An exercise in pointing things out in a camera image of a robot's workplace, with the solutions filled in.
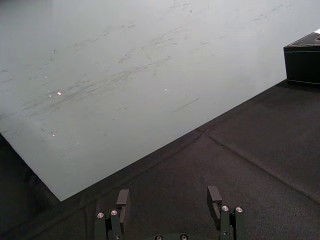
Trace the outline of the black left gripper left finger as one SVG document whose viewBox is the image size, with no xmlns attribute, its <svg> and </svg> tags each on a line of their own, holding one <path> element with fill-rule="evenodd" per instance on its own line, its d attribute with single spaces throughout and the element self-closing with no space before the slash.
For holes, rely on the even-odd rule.
<svg viewBox="0 0 320 240">
<path fill-rule="evenodd" d="M 130 212 L 130 190 L 119 191 L 116 208 L 108 213 L 100 211 L 95 218 L 95 240 L 123 240 Z"/>
</svg>

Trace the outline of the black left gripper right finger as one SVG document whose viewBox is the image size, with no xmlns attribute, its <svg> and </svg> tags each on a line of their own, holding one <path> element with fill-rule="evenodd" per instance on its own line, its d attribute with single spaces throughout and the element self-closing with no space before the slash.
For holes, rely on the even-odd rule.
<svg viewBox="0 0 320 240">
<path fill-rule="evenodd" d="M 245 240 L 245 214 L 241 206 L 231 208 L 223 204 L 218 188 L 207 187 L 207 206 L 213 218 L 220 240 Z"/>
</svg>

